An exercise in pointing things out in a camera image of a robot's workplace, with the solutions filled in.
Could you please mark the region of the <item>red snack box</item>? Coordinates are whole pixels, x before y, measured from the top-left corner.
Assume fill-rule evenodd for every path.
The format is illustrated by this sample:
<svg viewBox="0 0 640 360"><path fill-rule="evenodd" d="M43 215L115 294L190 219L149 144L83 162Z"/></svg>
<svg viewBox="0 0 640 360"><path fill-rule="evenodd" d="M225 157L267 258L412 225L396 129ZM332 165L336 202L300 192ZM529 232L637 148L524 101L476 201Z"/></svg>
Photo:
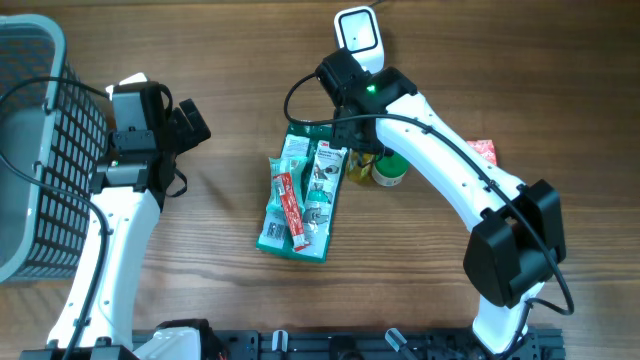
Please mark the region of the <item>red snack box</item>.
<svg viewBox="0 0 640 360"><path fill-rule="evenodd" d="M494 166L498 165L497 153L492 140L472 140L468 141L467 144L489 163Z"/></svg>

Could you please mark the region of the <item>grey plastic shopping basket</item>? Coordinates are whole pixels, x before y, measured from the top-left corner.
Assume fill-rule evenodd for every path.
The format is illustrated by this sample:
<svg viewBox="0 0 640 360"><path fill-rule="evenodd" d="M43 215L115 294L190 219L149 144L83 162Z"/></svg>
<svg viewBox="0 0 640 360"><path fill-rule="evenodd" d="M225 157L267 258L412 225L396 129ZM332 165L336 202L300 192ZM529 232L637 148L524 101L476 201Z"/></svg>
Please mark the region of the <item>grey plastic shopping basket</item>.
<svg viewBox="0 0 640 360"><path fill-rule="evenodd" d="M90 211L88 178L107 146L95 93L81 87L59 25L1 19L1 279L74 275Z"/></svg>

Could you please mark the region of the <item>green 3M package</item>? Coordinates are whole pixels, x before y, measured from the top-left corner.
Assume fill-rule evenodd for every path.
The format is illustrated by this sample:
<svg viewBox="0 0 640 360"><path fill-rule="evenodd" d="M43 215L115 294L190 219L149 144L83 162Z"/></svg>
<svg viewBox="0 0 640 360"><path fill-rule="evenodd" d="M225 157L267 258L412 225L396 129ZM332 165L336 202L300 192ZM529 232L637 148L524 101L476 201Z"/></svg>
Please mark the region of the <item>green 3M package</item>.
<svg viewBox="0 0 640 360"><path fill-rule="evenodd" d="M304 234L290 232L277 185L272 183L257 249L299 261L326 261L348 155L345 147L332 148L330 138L327 126L288 126L280 155L269 160L270 175L290 175Z"/></svg>

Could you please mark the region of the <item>teal toothbrush pack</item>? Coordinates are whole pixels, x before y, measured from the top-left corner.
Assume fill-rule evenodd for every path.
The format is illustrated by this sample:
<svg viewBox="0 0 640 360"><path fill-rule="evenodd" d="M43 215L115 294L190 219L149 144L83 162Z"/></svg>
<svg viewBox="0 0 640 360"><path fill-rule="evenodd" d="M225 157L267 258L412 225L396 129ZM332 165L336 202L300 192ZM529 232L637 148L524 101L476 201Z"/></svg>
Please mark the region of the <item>teal toothbrush pack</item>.
<svg viewBox="0 0 640 360"><path fill-rule="evenodd" d="M305 211L302 194L302 173L306 167L308 158L306 156L293 156L282 158L270 158L271 172L271 193L266 206L266 211L271 213L283 212L281 197L287 189L295 195L300 214ZM283 180L278 180L277 176L288 174L291 184L286 185Z"/></svg>

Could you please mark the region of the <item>white barcode scanner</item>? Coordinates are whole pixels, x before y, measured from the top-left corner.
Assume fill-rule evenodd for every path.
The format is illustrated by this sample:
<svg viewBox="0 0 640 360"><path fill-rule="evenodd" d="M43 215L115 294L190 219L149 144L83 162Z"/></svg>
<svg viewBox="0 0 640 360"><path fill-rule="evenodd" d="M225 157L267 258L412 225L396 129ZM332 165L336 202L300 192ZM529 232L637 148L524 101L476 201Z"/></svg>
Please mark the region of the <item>white barcode scanner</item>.
<svg viewBox="0 0 640 360"><path fill-rule="evenodd" d="M372 6L339 11L334 17L337 48L346 48L364 71L371 74L384 67L384 46L376 13Z"/></svg>

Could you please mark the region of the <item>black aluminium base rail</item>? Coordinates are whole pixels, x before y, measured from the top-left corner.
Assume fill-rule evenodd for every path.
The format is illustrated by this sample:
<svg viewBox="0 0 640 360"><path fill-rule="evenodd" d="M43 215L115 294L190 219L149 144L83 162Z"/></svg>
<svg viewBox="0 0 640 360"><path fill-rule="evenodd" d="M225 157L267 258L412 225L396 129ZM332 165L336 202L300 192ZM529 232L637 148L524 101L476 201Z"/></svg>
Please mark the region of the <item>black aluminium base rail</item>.
<svg viewBox="0 0 640 360"><path fill-rule="evenodd" d="M217 330L205 347L205 359L501 359L469 328L431 329L426 332L300 333Z"/></svg>

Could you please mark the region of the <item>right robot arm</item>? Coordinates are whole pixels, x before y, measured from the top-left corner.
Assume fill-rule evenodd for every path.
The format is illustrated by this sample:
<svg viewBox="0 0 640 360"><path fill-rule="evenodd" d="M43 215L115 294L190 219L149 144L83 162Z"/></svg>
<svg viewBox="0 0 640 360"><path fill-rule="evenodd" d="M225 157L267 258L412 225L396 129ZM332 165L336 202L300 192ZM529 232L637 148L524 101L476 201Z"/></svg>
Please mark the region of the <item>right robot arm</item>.
<svg viewBox="0 0 640 360"><path fill-rule="evenodd" d="M512 354L550 278L570 295L560 197L546 181L528 185L484 159L433 111L417 87L389 67L372 75L340 49L314 72L335 106L330 143L392 151L451 204L470 232L463 268L480 294L472 331L493 355Z"/></svg>

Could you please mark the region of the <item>green lid jar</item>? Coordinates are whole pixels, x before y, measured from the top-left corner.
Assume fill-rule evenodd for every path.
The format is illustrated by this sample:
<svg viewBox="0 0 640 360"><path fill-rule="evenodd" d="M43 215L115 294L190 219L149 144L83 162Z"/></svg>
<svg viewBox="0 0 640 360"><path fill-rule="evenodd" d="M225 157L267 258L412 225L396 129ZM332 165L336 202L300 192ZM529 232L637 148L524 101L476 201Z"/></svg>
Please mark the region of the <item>green lid jar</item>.
<svg viewBox="0 0 640 360"><path fill-rule="evenodd" d="M372 169L373 180L384 187L398 185L409 169L410 163L398 153L385 156Z"/></svg>

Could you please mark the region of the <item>red toothpaste tube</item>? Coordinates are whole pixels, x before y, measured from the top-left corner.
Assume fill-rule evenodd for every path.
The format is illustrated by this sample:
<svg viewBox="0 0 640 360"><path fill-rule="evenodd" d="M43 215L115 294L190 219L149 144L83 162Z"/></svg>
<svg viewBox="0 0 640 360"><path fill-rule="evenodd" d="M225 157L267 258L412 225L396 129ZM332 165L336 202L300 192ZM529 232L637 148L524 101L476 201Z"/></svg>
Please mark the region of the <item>red toothpaste tube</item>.
<svg viewBox="0 0 640 360"><path fill-rule="evenodd" d="M293 241L293 250L298 252L308 246L300 206L294 191L294 183L289 172L273 178L276 192L280 198L287 224Z"/></svg>

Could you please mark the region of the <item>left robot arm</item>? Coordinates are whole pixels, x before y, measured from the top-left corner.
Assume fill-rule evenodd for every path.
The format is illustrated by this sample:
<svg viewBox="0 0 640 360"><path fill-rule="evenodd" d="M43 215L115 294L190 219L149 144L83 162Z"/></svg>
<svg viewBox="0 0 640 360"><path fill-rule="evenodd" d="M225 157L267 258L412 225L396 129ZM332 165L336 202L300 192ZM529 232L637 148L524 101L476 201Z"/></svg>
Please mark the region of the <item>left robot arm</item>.
<svg viewBox="0 0 640 360"><path fill-rule="evenodd" d="M205 320L169 321L140 347L133 312L148 241L168 188L183 179L177 157L211 136L194 102L175 104L168 87L138 77L107 97L116 127L89 179L92 214L72 288L44 348L23 359L216 359Z"/></svg>

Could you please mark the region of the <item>yellow oil bottle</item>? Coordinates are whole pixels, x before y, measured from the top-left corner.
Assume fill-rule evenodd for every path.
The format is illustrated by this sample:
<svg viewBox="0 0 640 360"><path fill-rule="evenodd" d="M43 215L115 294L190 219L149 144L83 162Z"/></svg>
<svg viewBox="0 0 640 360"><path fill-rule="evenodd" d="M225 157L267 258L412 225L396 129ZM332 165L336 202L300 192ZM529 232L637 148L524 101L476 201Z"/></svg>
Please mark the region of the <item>yellow oil bottle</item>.
<svg viewBox="0 0 640 360"><path fill-rule="evenodd" d="M356 184L369 184L371 182L371 162L374 159L375 156L372 154L361 153L351 149L346 167L347 178Z"/></svg>

